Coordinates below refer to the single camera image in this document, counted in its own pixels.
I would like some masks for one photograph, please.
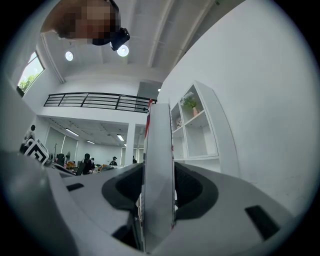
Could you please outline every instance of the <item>white pillar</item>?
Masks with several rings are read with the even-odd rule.
[[[132,156],[134,155],[135,130],[136,124],[129,123],[128,134],[126,135],[125,166],[131,165],[133,162]]]

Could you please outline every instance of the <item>black metal railing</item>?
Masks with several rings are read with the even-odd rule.
[[[76,107],[131,112],[148,112],[149,98],[103,92],[67,92],[50,94],[44,107]]]

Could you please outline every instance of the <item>white ceiling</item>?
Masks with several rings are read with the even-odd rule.
[[[96,144],[105,146],[121,146],[127,141],[128,124],[116,122],[98,122],[81,119],[66,118],[46,118],[55,128],[65,132],[70,129],[78,134],[83,140],[88,140]],[[145,126],[136,126],[134,135],[134,147],[143,148],[145,139]],[[117,135],[121,135],[124,141],[121,141]]]
[[[58,39],[53,32],[44,34],[46,47],[63,78],[71,75],[72,71],[103,64],[139,66],[167,76],[185,52],[214,23],[243,1],[116,0],[121,13],[121,26],[127,28],[131,36],[126,43],[129,47],[127,57],[118,56],[108,44],[79,44],[77,41]],[[67,51],[73,52],[73,61],[65,59]]]

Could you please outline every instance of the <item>ceiling light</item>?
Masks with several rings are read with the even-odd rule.
[[[129,48],[126,45],[122,45],[117,51],[116,51],[121,57],[125,57],[129,54]]]
[[[68,60],[68,61],[72,61],[74,59],[74,55],[71,51],[67,51],[65,53],[65,58]]]
[[[122,142],[125,141],[124,138],[122,138],[122,136],[121,136],[120,134],[118,134],[117,136],[118,136],[118,138],[120,139],[120,141],[122,141]]]
[[[72,130],[69,130],[69,129],[66,129],[69,133],[72,133],[72,134],[74,134],[75,136],[78,136],[79,137],[79,135],[78,134],[76,134],[76,133],[74,133]]]

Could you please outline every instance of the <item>tree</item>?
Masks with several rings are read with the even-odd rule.
[[[29,88],[29,86],[31,85],[31,83],[37,78],[37,76],[39,76],[39,74],[32,74],[29,75],[29,77],[26,80],[22,80],[19,83],[19,87],[20,89],[25,93],[26,90]]]

